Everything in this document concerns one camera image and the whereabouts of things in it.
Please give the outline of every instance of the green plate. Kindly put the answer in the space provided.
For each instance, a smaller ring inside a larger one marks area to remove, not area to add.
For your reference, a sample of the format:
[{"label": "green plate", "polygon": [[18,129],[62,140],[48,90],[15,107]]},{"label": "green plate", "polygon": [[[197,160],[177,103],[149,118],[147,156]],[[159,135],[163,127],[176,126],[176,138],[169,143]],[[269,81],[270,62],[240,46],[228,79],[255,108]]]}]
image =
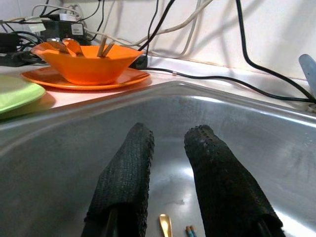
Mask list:
[{"label": "green plate", "polygon": [[33,102],[45,94],[40,85],[0,75],[0,114]]}]

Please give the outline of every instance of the stainless steel sink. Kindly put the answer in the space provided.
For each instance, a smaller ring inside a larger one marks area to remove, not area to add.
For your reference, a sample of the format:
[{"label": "stainless steel sink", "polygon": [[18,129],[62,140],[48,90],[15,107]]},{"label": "stainless steel sink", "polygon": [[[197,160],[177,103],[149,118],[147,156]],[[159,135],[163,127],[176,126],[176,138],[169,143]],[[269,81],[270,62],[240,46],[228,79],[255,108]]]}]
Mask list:
[{"label": "stainless steel sink", "polygon": [[288,237],[316,236],[316,118],[183,82],[0,123],[0,236],[80,236],[98,175],[136,122],[154,132],[147,236],[195,225],[205,236],[184,150],[210,125],[257,179]]}]

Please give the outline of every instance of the gold spoon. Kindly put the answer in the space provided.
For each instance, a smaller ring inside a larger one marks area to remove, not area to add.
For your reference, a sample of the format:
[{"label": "gold spoon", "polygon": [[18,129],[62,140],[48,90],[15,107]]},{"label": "gold spoon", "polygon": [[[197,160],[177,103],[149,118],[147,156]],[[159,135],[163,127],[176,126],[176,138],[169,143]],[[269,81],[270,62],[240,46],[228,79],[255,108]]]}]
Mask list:
[{"label": "gold spoon", "polygon": [[80,43],[71,38],[65,38],[63,39],[63,43],[66,45],[68,49],[70,49],[72,52],[74,52],[77,56],[83,56],[83,51],[81,49]]},{"label": "gold spoon", "polygon": [[59,50],[59,52],[69,54],[67,47],[60,40],[50,39],[47,43]]},{"label": "gold spoon", "polygon": [[172,237],[172,226],[170,217],[166,214],[161,214],[159,216],[159,221],[164,237]]}]

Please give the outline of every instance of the black cloth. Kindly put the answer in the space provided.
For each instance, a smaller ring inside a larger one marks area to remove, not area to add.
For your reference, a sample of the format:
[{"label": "black cloth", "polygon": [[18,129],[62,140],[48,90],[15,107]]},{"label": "black cloth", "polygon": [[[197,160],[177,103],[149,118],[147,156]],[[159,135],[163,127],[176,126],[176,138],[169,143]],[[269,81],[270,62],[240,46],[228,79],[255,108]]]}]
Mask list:
[{"label": "black cloth", "polygon": [[100,236],[112,208],[118,210],[120,237],[144,237],[154,137],[143,124],[135,124],[109,165],[99,176],[83,237]]},{"label": "black cloth", "polygon": [[228,146],[202,125],[185,135],[206,237],[254,236],[259,220],[278,230],[277,217],[254,177]]}]

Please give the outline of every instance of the orange bowl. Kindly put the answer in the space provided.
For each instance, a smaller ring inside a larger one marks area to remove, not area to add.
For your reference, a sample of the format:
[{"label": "orange bowl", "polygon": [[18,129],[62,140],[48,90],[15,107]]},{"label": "orange bowl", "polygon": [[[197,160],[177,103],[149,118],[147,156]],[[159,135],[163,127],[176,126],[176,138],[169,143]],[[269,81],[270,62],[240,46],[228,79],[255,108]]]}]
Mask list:
[{"label": "orange bowl", "polygon": [[32,48],[32,53],[50,64],[66,80],[77,85],[111,84],[142,52],[114,45],[106,57],[97,57],[99,46],[81,46],[84,56],[57,51],[49,43]]}]

